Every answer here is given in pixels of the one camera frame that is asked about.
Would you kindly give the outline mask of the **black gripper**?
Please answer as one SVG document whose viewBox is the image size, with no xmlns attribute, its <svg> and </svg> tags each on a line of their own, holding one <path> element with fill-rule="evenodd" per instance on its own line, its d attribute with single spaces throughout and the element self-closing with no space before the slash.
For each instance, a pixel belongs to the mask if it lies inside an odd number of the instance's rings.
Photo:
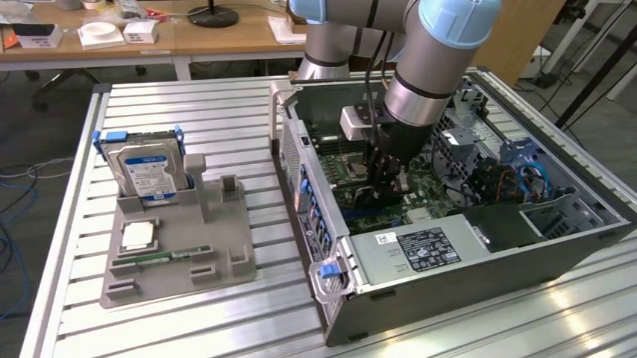
<svg viewBox="0 0 637 358">
<path fill-rule="evenodd" d="M 409 192 L 401 175 L 409 173 L 430 136 L 432 125 L 414 127 L 396 122 L 380 126 L 369 152 L 370 200 L 377 204 L 398 204 Z"/>
</svg>

